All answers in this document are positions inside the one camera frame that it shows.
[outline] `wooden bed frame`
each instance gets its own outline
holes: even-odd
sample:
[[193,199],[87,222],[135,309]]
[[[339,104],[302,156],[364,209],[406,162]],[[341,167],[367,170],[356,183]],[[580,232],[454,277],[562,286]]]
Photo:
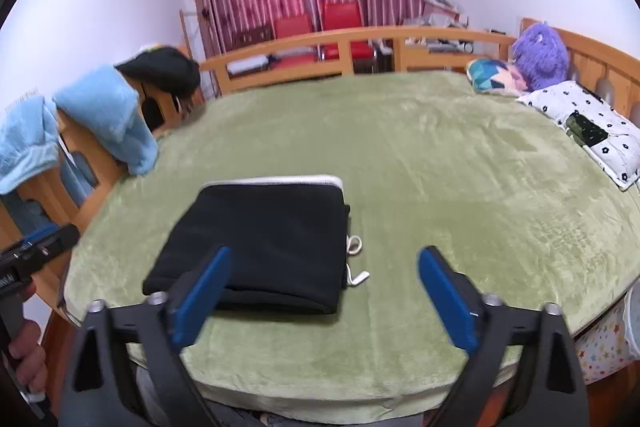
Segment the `wooden bed frame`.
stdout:
[[[524,19],[522,29],[529,27],[535,21]],[[606,44],[597,42],[582,35],[559,30],[567,45],[572,62],[580,71],[581,82],[588,88],[595,90],[601,78],[606,78],[614,88],[614,108],[622,115],[629,116],[636,103],[640,103],[640,60],[630,57]],[[407,38],[449,39],[473,41],[476,48],[482,43],[482,54],[442,54],[430,53],[426,47],[409,45]],[[433,70],[450,68],[463,70],[473,58],[492,56],[507,59],[510,47],[515,38],[501,34],[477,32],[457,28],[435,28],[430,26],[379,26],[369,28],[354,28],[332,32],[314,33],[287,39],[265,42],[248,48],[243,48],[225,55],[213,57],[201,63],[202,71],[213,71],[220,83],[223,95],[236,90],[250,87],[268,86],[282,82],[290,82],[306,78],[318,78],[332,75],[353,74],[350,42],[371,39],[385,39],[393,42],[393,62],[395,71]],[[270,55],[276,51],[296,48],[300,46],[317,46],[320,44],[337,43],[340,57],[296,66],[280,68],[272,71],[238,76],[230,79],[226,65],[233,60],[251,57],[252,55]],[[165,126],[156,130],[162,132],[166,126],[175,126],[181,121],[181,115],[176,111],[174,100],[167,93],[161,92],[153,86],[145,85],[128,79],[140,93],[146,97],[153,97],[159,104],[164,116]],[[106,199],[113,185],[125,174],[123,165],[97,142],[92,134],[64,115],[58,112],[60,135],[70,152],[81,152],[94,171],[98,181],[97,188],[87,198],[80,208],[75,206],[66,193],[60,181],[59,169],[51,169],[40,174],[18,188],[23,199],[39,201],[50,219],[56,223],[74,223],[80,232],[84,232],[89,222],[97,214],[101,204]],[[0,248],[20,237],[18,228],[11,220],[7,211],[0,206]],[[70,259],[70,253],[58,259],[39,272],[35,277],[38,294],[54,310],[58,309],[58,295]]]

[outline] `wooden headboard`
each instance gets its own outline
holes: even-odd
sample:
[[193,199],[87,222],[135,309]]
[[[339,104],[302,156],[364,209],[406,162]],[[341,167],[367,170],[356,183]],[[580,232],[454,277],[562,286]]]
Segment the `wooden headboard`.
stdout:
[[[524,31],[537,22],[523,19],[520,29]],[[634,105],[640,102],[640,60],[584,35],[560,28],[556,30],[569,51],[572,63],[580,71],[580,83],[602,94],[601,82],[608,80],[614,91],[613,108],[629,118]],[[640,110],[640,105],[636,107],[636,111]]]

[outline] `star-patterned fabric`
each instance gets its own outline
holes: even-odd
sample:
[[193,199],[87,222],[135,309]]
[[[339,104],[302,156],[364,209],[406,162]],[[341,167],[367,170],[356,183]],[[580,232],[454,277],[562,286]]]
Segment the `star-patterned fabric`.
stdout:
[[575,343],[586,383],[612,375],[636,357],[625,339],[625,301],[622,299],[597,325]]
[[640,129],[594,92],[566,81],[518,102],[556,122],[622,190],[640,177]]

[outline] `green fleece blanket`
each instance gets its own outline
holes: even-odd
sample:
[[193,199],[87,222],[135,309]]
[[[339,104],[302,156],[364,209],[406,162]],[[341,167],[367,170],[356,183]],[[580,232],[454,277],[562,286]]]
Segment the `green fleece blanket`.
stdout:
[[[640,273],[640,199],[620,192],[564,135],[513,99],[445,72],[299,82],[232,94],[160,142],[156,169],[119,183],[74,250],[65,297],[141,301],[172,226],[212,180],[334,174],[344,181],[350,260],[371,277],[335,316],[219,313],[182,358],[205,396],[328,423],[437,405],[464,354],[416,271],[437,245],[481,291],[562,305],[583,327]],[[513,362],[513,354],[507,362]]]

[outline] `metal screw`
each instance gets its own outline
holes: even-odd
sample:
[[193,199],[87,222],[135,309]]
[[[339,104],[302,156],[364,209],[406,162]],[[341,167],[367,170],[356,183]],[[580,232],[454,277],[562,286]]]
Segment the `metal screw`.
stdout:
[[152,306],[158,306],[160,304],[164,304],[166,300],[167,300],[167,295],[164,292],[152,293],[146,298],[146,302],[148,302]]
[[544,311],[549,315],[562,315],[562,308],[555,302],[548,302],[543,307]]
[[485,293],[482,296],[482,302],[489,306],[502,306],[504,301],[499,298],[495,293]]
[[87,307],[87,311],[89,313],[101,312],[106,306],[107,306],[106,302],[104,302],[102,299],[98,299],[97,301],[92,301],[89,303],[89,306]]

